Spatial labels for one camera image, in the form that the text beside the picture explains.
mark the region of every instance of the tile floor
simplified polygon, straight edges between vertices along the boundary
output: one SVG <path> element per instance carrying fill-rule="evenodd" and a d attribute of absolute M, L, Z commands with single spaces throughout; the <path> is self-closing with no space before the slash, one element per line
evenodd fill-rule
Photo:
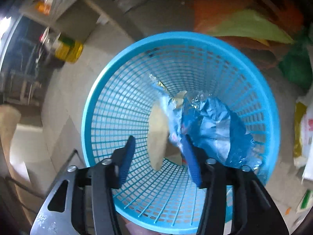
<path fill-rule="evenodd" d="M 168 30 L 189 30 L 190 11 L 179 1 L 152 0 L 129 16 L 146 35 Z M 154 12 L 160 12 L 160 18 Z M 88 93 L 105 65 L 132 41 L 110 23 L 98 25 L 85 43 L 81 57 L 75 64 L 66 63 L 55 70 L 42 108 L 42 123 L 51 160 L 58 172 L 73 148 L 82 156 L 80 141 L 81 118 Z M 274 198 L 287 226 L 297 218 L 295 209 L 306 189 L 293 166 L 294 103 L 301 91 L 285 80 L 276 69 L 264 72 L 275 95 L 281 119 L 281 149 L 276 168 L 266 188 Z M 82 166 L 78 159 L 71 164 Z"/>

